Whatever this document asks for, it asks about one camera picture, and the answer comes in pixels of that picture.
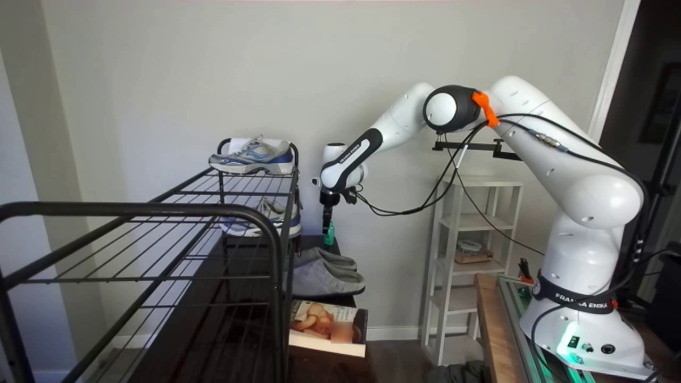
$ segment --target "robotic arm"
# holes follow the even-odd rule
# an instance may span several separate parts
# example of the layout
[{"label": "robotic arm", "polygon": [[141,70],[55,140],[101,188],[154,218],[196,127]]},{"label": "robotic arm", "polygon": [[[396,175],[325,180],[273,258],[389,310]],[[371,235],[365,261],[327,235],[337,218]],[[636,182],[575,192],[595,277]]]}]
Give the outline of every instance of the robotic arm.
[{"label": "robotic arm", "polygon": [[571,368],[644,380],[644,344],[612,308],[609,289],[623,226],[643,189],[543,92],[505,76],[488,92],[414,85],[381,120],[322,169],[327,229],[338,193],[359,184],[362,161],[429,126],[437,134],[488,122],[560,205],[524,335]]}]

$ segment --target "black cable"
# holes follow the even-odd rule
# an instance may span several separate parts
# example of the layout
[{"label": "black cable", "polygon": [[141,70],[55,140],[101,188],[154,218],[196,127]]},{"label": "black cable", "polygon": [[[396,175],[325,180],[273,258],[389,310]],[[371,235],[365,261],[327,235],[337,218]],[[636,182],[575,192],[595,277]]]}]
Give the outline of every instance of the black cable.
[{"label": "black cable", "polygon": [[585,139],[585,137],[581,137],[581,134],[577,134],[577,132],[573,132],[571,127],[566,127],[566,126],[561,126],[561,124],[558,124],[558,122],[554,122],[554,120],[549,120],[549,118],[543,118],[543,115],[533,115],[533,113],[505,113],[505,115],[498,115],[502,122],[513,122],[513,120],[506,120],[506,118],[529,118],[529,120],[541,120],[541,122],[545,122],[545,124],[549,124],[549,126],[554,126],[554,127],[558,127],[558,131],[561,131],[561,132],[566,132],[566,134],[571,134],[571,137],[575,137],[577,140],[581,140],[581,142],[585,142],[585,144],[590,144],[591,149],[595,149],[595,152],[599,152],[599,154],[605,154],[602,152],[602,148],[597,148],[595,142],[591,142],[590,139]]},{"label": "black cable", "polygon": [[463,189],[469,203],[470,203],[470,205],[475,207],[475,211],[488,222],[490,229],[493,229],[493,230],[496,230],[500,236],[505,236],[506,241],[511,241],[511,242],[515,242],[515,244],[519,244],[519,247],[524,247],[524,249],[528,249],[528,251],[531,251],[531,254],[545,255],[545,251],[539,251],[539,249],[533,249],[533,247],[529,247],[529,244],[524,244],[524,242],[515,241],[513,236],[508,236],[506,233],[502,233],[500,229],[496,229],[496,226],[488,220],[488,215],[482,214],[482,208],[481,208],[481,207],[473,200],[473,196],[469,193],[469,188],[465,188],[462,175],[458,175],[458,180],[460,180],[460,184],[462,184],[462,189]]},{"label": "black cable", "polygon": [[[656,251],[656,254],[651,254],[651,255],[647,255],[647,260],[644,261],[640,261],[640,264],[647,264],[648,260],[653,260],[653,258],[658,258],[658,255],[674,255],[674,258],[678,258],[678,254],[670,254],[669,249],[662,249],[662,251]],[[633,269],[616,283],[616,286],[612,286],[612,287],[609,287],[609,289],[605,289],[602,294],[590,294],[590,296],[581,296],[581,298],[577,298],[575,301],[575,304],[578,304],[578,303],[585,303],[587,298],[612,298],[615,296],[615,292],[620,292],[620,289],[623,289],[632,279],[633,279]],[[550,306],[549,310],[545,310],[545,314],[541,314],[536,320],[533,320],[533,324],[531,324],[531,327],[529,327],[529,350],[531,350],[531,353],[533,353],[533,358],[550,373],[550,375],[555,375],[555,370],[549,367],[549,362],[536,352],[536,327],[539,327],[539,324],[547,317],[547,316],[550,316],[550,314],[555,314],[555,310],[560,310],[560,308],[564,308],[564,304],[560,304],[558,303],[558,306]]]},{"label": "black cable", "polygon": [[[505,124],[508,124],[508,126],[515,126],[515,127],[528,132],[528,134],[529,134],[531,139],[536,139],[536,140],[541,140],[541,139],[539,139],[541,134],[539,134],[536,131],[529,131],[528,126],[524,126],[524,124],[519,124],[519,122],[513,122],[513,120],[508,120],[508,118],[541,120],[541,122],[545,122],[545,124],[549,124],[549,126],[554,126],[554,127],[558,127],[558,131],[561,131],[561,132],[566,132],[566,134],[571,134],[571,137],[575,137],[577,140],[590,144],[590,148],[595,149],[597,154],[611,158],[609,154],[602,152],[602,148],[597,148],[597,144],[591,142],[590,139],[585,139],[585,137],[569,131],[566,126],[561,126],[561,124],[558,124],[558,122],[554,122],[554,120],[543,118],[543,115],[533,115],[533,113],[505,113],[505,115],[498,115],[498,118],[500,118],[500,122],[505,122]],[[583,161],[591,161],[591,164],[597,164],[597,166],[605,166],[605,169],[612,169],[612,171],[630,177],[632,182],[638,184],[638,188],[640,188],[640,192],[643,192],[643,207],[640,207],[640,211],[647,211],[647,207],[648,207],[648,193],[647,193],[647,188],[644,188],[644,184],[643,184],[640,177],[627,173],[625,169],[612,166],[612,164],[609,164],[609,161],[602,161],[602,160],[587,158],[587,156],[581,156],[581,154],[577,154],[577,152],[571,152],[569,148],[554,148],[554,149],[558,149],[558,152],[561,152],[561,154],[566,154],[566,156],[573,156],[573,158],[577,158],[577,160],[583,160]]]},{"label": "black cable", "polygon": [[658,380],[659,370],[651,373],[643,383],[653,383]]},{"label": "black cable", "polygon": [[456,161],[458,154],[460,154],[463,148],[469,148],[470,140],[475,139],[475,134],[478,134],[478,131],[485,127],[485,126],[488,126],[488,122],[481,122],[481,124],[476,124],[476,126],[469,132],[469,137],[462,140],[462,148],[458,148],[456,154],[448,158],[448,161],[447,161],[447,166],[443,169],[439,182],[435,184],[435,188],[429,189],[428,199],[425,199],[419,207],[407,208],[407,211],[389,211],[389,208],[374,207],[374,205],[372,205],[367,199],[364,199],[359,192],[356,192],[356,199],[362,200],[362,203],[364,203],[374,215],[378,215],[378,218],[412,215],[412,214],[419,214],[419,211],[425,211],[425,208],[435,207],[435,205],[441,203],[441,200],[447,196],[447,192],[450,189],[450,184],[454,184],[454,180],[456,180],[456,175],[458,175],[458,169],[450,171],[448,184],[447,184],[444,189],[435,199],[437,189],[439,189],[441,184],[444,182],[447,171],[448,171],[450,164]]}]

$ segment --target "white wall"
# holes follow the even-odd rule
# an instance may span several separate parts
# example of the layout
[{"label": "white wall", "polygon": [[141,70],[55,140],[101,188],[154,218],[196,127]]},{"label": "white wall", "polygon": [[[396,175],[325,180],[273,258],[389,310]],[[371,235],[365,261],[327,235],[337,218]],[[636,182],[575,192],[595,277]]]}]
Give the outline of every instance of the white wall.
[{"label": "white wall", "polygon": [[[0,140],[1,203],[79,200],[80,193],[75,156],[70,148],[70,134],[65,131],[65,118],[61,108],[41,0],[0,0],[0,53],[6,69],[4,92],[8,93],[4,97],[8,98],[6,103],[11,103],[11,108],[1,108],[0,113],[1,134],[11,134],[6,139],[1,137]],[[16,258],[6,260],[11,258],[11,249],[22,249],[31,258],[42,255],[47,254],[47,249],[57,249],[83,235],[84,223],[83,220],[45,220],[45,223],[41,222],[37,233],[34,226],[22,233],[26,235],[16,236],[16,233],[13,233],[8,236],[1,236],[11,241],[0,242],[1,272],[8,272],[8,264],[23,267],[28,261]],[[37,296],[39,298],[31,304],[41,306],[47,296]],[[75,337],[73,348],[77,355],[83,355],[83,352],[87,352],[101,333],[98,287],[90,286],[87,289],[83,289],[70,286],[57,289],[53,298],[55,303],[45,303],[45,308],[57,310],[59,304],[65,304],[70,325],[67,337]],[[39,339],[49,342],[51,339],[42,337],[45,333],[49,333],[49,327],[41,327]],[[41,344],[42,342],[37,342],[37,348],[42,350],[41,353],[55,352]]]},{"label": "white wall", "polygon": [[[37,200],[37,184],[28,161],[13,93],[0,51],[0,205]],[[42,220],[8,220],[0,226],[0,269],[4,274],[49,251]],[[57,286],[28,286],[11,292],[15,320],[22,331],[26,355],[41,376],[64,376],[75,365],[75,344]]]},{"label": "white wall", "polygon": [[[299,148],[306,233],[322,222],[308,180],[323,142],[362,134],[414,82],[488,87],[515,73],[587,126],[622,10],[620,0],[42,4],[83,199],[149,199],[205,169],[220,139],[265,132]],[[377,158],[365,196],[419,203],[443,166],[431,140]],[[519,164],[470,158],[469,171],[528,182],[519,239],[541,247],[547,193]],[[428,220],[338,208],[377,335],[414,335]]]}]

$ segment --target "white shelf unit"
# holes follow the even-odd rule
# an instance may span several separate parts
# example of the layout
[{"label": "white shelf unit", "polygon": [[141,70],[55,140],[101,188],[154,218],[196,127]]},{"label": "white shelf unit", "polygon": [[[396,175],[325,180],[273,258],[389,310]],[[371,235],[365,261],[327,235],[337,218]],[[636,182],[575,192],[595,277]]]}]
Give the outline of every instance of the white shelf unit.
[{"label": "white shelf unit", "polygon": [[[462,175],[462,180],[485,218],[470,205],[460,182],[431,214],[419,342],[437,367],[482,358],[475,274],[506,272],[513,251],[506,236],[515,239],[522,205],[522,182],[498,175]],[[482,244],[488,258],[465,264],[458,251],[462,239]]]}]

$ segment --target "sneaker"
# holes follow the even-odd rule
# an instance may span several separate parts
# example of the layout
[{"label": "sneaker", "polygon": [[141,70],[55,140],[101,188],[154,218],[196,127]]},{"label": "sneaker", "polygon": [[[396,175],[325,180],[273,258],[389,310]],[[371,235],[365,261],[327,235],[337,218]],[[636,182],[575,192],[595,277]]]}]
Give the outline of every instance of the sneaker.
[{"label": "sneaker", "polygon": [[291,175],[294,156],[288,140],[255,137],[251,140],[232,139],[227,154],[210,156],[208,164],[230,175]]},{"label": "sneaker", "polygon": [[311,249],[296,254],[294,269],[308,264],[308,261],[316,261],[316,260],[325,261],[329,269],[344,269],[344,270],[354,270],[354,272],[357,270],[356,260],[342,258],[342,255],[325,251],[322,247],[311,247]]},{"label": "sneaker", "polygon": [[[290,239],[296,239],[299,235],[299,207],[294,203],[291,207],[291,220],[290,220]],[[276,208],[269,199],[261,199],[257,208],[264,218],[269,218],[273,222],[273,226],[276,229],[276,233],[281,235],[283,229],[283,208]],[[246,220],[236,220],[236,218],[225,218],[221,220],[220,229],[227,235],[227,236],[261,236],[261,230]]]},{"label": "sneaker", "polygon": [[294,269],[296,298],[356,296],[365,289],[364,277],[354,270],[338,270],[325,261],[308,261]]}]

